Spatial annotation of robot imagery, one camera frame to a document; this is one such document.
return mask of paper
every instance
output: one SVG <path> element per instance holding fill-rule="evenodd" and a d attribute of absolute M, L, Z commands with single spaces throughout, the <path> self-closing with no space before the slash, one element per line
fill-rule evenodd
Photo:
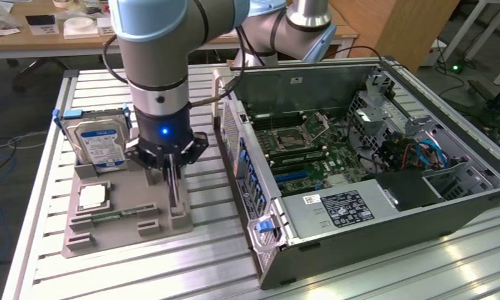
<path fill-rule="evenodd" d="M 0 30 L 0 36 L 8 36 L 13 33 L 20 33 L 20 30 L 17 28 Z"/>
<path fill-rule="evenodd" d="M 8 2 L 0 1 L 0 6 L 5 9 L 8 13 L 10 13 L 10 9 L 13 8 L 13 4 Z"/>

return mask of floor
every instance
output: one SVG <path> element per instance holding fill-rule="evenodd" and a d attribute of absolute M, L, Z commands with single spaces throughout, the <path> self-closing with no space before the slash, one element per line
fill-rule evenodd
<path fill-rule="evenodd" d="M 455 35 L 461 23 L 460 17 L 456 21 L 449 22 L 443 30 L 441 39 L 448 42 Z M 459 45 L 456 54 L 451 57 L 449 62 L 459 57 L 459 50 L 467 47 L 471 39 L 481 30 L 475 26 L 469 31 L 465 39 Z M 223 52 L 223 57 L 233 58 L 233 52 Z M 32 60 L 21 59 L 20 66 L 10 68 L 5 61 L 0 60 L 0 137 L 18 136 L 34 131 L 44 131 L 50 121 L 50 113 L 57 98 L 57 92 L 61 82 L 61 70 L 54 66 L 45 66 L 30 78 L 28 91 L 24 94 L 14 94 L 10 91 L 10 80 L 21 68 Z M 96 56 L 66 57 L 62 59 L 72 69 L 101 69 L 102 65 Z M 212 53 L 205 57 L 204 52 L 191 56 L 192 63 L 215 63 L 216 59 Z M 118 67 L 118 57 L 110 57 L 114 67 Z M 500 87 L 495 86 L 491 81 L 500 72 L 500 37 L 492 36 L 485 43 L 484 48 L 475 58 L 476 69 L 467 69 L 459 76 L 463 80 L 475 79 L 481 81 L 487 88 L 496 93 Z M 439 74 L 432 68 L 421 68 L 416 75 L 423 82 L 440 92 L 444 89 L 456 86 L 459 81 L 448 76 Z M 452 90 L 445 93 L 448 98 L 467 103 L 471 95 L 467 93 L 467 87 Z M 29 146 L 44 141 L 44 136 L 36 136 L 25 140 L 20 146 Z M 14 252 L 16 240 L 21 230 L 25 208 L 32 191 L 32 183 L 37 173 L 38 159 L 42 148 L 22 149 L 16 153 L 16 167 L 9 176 L 0 182 L 0 204 L 4 211 L 6 228 L 10 236 L 10 248 L 5 256 L 0 259 L 0 297 L 4 291 L 4 284 L 10 266 L 12 253 Z M 4 246 L 4 227 L 0 224 L 0 252 Z"/>

